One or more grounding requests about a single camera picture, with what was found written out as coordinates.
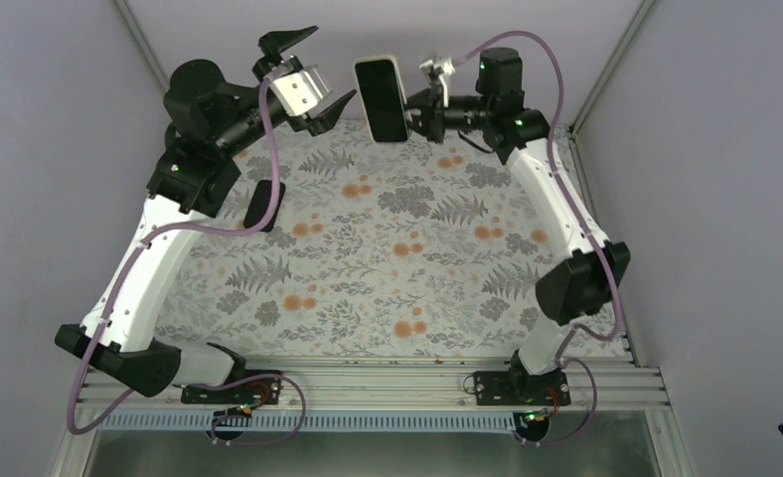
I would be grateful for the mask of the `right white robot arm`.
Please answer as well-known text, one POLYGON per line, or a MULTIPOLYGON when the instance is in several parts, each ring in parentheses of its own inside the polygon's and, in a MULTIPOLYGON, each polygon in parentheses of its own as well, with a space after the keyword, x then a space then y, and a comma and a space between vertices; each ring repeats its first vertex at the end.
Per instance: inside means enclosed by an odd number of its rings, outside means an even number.
POLYGON ((426 89, 406 101, 414 130, 432 142, 448 129, 479 131, 524 191, 546 227, 556 266, 535 285, 544 316, 513 354, 497 384, 521 404, 532 404, 563 383, 563 353, 583 332, 600 341, 623 334, 618 285, 631 253, 612 242, 565 176, 554 132, 543 114, 525 107, 523 63, 510 48, 479 52, 479 76, 473 95, 453 95, 450 78, 461 61, 426 60, 420 69, 426 89))

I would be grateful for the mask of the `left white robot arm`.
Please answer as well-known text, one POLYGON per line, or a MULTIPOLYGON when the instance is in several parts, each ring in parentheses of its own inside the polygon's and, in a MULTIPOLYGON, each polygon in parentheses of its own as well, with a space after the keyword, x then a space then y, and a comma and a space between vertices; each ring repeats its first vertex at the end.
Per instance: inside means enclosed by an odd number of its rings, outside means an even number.
POLYGON ((259 232, 273 219, 281 198, 274 135, 280 124, 313 136, 331 130, 350 96, 333 98, 314 66, 290 49, 313 27, 271 31, 259 38, 261 58, 252 66, 256 86, 229 82, 205 59, 181 64, 171 74, 163 104, 170 117, 165 150, 147 183, 135 234, 112 281, 77 324, 65 324, 55 342, 130 391, 152 398, 174 385, 205 385, 223 402, 246 389, 242 359, 209 344, 181 348, 155 338, 157 316, 180 265, 200 235, 217 236, 214 225, 239 177, 237 155, 258 140, 270 154, 270 190, 259 232))

